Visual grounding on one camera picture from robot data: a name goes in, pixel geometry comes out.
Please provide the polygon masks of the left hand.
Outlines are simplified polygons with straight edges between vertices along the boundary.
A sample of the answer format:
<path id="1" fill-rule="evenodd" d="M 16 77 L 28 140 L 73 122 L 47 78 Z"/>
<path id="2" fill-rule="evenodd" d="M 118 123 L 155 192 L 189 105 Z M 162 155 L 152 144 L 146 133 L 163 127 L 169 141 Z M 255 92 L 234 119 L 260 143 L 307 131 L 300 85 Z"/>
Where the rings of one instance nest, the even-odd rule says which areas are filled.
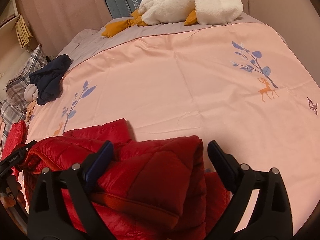
<path id="1" fill-rule="evenodd" d="M 9 182 L 9 187 L 4 192 L 1 192 L 2 205 L 5 209 L 14 207 L 16 204 L 25 208 L 27 204 L 22 193 L 21 184 L 14 175 L 8 176 L 7 181 Z"/>

